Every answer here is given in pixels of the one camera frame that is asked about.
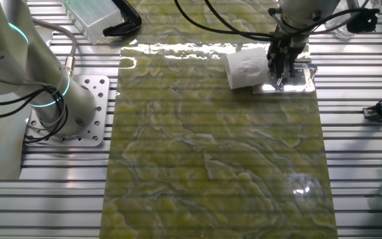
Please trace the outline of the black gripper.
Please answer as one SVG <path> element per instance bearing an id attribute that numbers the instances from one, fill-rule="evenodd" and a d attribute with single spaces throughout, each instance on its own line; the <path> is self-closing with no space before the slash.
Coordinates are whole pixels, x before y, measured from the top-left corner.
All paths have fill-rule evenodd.
<path id="1" fill-rule="evenodd" d="M 276 87 L 283 85 L 283 73 L 285 79 L 295 77 L 294 62 L 303 51 L 303 42 L 297 37 L 285 38 L 273 41 L 269 47 L 267 60 L 270 70 L 273 70 Z"/>

